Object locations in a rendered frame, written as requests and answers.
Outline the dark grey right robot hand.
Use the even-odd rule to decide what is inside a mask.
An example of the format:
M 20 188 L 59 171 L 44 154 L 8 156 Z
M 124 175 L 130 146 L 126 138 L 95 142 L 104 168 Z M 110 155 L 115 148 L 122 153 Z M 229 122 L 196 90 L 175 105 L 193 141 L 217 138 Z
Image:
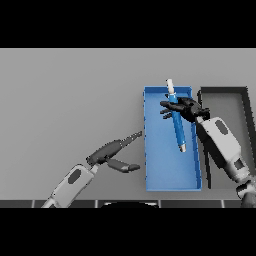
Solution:
M 201 117 L 203 120 L 210 118 L 210 109 L 203 108 L 192 98 L 181 97 L 177 103 L 161 101 L 160 105 L 163 107 L 160 113 L 163 114 L 164 119 L 173 118 L 175 114 L 180 114 L 190 123 L 194 123 L 197 117 Z

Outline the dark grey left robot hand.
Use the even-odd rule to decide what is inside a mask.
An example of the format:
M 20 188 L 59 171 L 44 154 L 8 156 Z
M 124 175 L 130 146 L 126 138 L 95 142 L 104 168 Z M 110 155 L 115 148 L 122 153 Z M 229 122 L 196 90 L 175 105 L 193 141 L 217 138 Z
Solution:
M 110 168 L 117 170 L 122 173 L 129 173 L 140 168 L 137 164 L 128 164 L 119 160 L 114 159 L 114 156 L 121 151 L 123 148 L 128 146 L 136 138 L 141 137 L 142 132 L 134 133 L 127 138 L 121 140 L 113 140 L 106 143 L 94 153 L 86 158 L 87 163 L 93 167 L 94 165 L 102 165 L 106 163 Z

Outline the blue pipe with pale ends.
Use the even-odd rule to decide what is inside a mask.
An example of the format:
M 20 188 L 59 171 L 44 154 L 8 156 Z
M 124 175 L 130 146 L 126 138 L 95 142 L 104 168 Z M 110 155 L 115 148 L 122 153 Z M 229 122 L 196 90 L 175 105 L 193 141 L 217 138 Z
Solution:
M 174 90 L 174 85 L 171 79 L 167 79 L 168 99 L 170 103 L 178 103 L 178 98 Z M 179 150 L 184 153 L 186 151 L 186 140 L 181 120 L 181 115 L 178 111 L 172 111 L 172 119 L 176 134 Z

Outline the dark grey bin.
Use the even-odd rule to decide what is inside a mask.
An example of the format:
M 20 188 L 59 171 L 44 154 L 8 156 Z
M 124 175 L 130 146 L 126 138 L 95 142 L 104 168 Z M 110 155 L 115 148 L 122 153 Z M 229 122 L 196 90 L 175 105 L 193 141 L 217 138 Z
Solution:
M 201 87 L 198 99 L 209 108 L 212 117 L 220 117 L 227 124 L 241 146 L 242 157 L 250 172 L 256 175 L 256 130 L 246 87 Z M 211 155 L 199 144 L 204 186 L 208 189 L 231 190 L 236 183 L 219 169 Z

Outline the blue bin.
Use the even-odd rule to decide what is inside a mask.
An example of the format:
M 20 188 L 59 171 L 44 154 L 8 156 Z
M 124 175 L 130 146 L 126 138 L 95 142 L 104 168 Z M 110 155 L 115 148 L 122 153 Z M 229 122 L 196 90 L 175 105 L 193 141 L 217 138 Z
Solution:
M 196 127 L 182 119 L 186 151 L 181 152 L 171 118 L 160 114 L 161 101 L 166 100 L 166 86 L 145 86 L 144 97 L 144 153 L 146 190 L 200 191 L 202 179 Z

